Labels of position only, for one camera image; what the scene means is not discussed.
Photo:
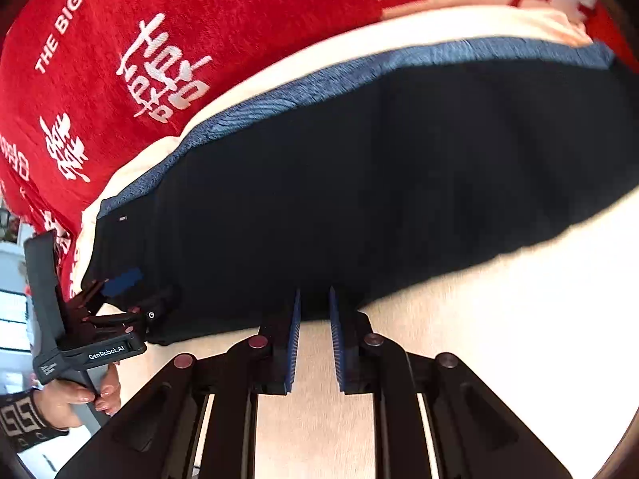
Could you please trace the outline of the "person's left hand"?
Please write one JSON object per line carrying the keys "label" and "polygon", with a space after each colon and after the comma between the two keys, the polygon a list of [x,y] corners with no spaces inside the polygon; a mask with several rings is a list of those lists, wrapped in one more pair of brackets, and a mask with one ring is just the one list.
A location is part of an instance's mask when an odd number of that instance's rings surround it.
{"label": "person's left hand", "polygon": [[32,399],[38,412],[51,427],[67,430],[82,425],[73,407],[92,404],[99,412],[113,416],[121,407],[120,393],[118,369],[114,363],[110,363],[99,388],[99,395],[72,382],[53,381],[42,389],[37,389]]}

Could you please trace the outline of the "patterned black white sleeve forearm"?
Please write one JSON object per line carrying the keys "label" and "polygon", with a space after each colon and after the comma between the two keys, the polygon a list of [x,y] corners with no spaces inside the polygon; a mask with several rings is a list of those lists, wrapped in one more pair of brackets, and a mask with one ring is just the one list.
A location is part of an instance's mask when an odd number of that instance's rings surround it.
{"label": "patterned black white sleeve forearm", "polygon": [[54,428],[36,406],[35,388],[0,397],[1,429],[15,453],[67,436],[69,430]]}

